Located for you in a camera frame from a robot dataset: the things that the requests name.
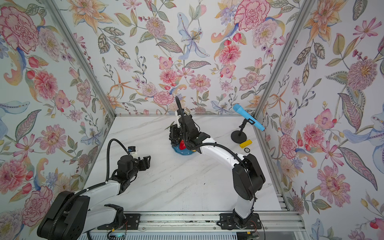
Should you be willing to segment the dark purple toy grape bunch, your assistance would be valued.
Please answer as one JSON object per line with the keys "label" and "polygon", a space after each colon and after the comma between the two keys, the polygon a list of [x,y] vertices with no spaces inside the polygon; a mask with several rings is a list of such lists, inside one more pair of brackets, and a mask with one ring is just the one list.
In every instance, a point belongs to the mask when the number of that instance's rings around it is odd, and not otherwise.
{"label": "dark purple toy grape bunch", "polygon": [[172,147],[177,147],[180,145],[182,141],[181,129],[178,127],[177,124],[174,124],[170,127],[169,140],[171,141]]}

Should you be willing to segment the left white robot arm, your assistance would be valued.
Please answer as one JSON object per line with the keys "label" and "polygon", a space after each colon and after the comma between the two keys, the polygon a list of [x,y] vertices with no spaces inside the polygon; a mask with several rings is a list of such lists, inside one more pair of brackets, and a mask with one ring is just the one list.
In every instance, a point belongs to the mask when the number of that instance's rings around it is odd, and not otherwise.
{"label": "left white robot arm", "polygon": [[108,180],[79,192],[61,192],[38,226],[37,235],[47,240],[77,240],[97,229],[117,230],[138,225],[139,215],[128,217],[124,208],[104,201],[121,195],[136,179],[138,172],[151,166],[151,156],[122,156],[118,168]]}

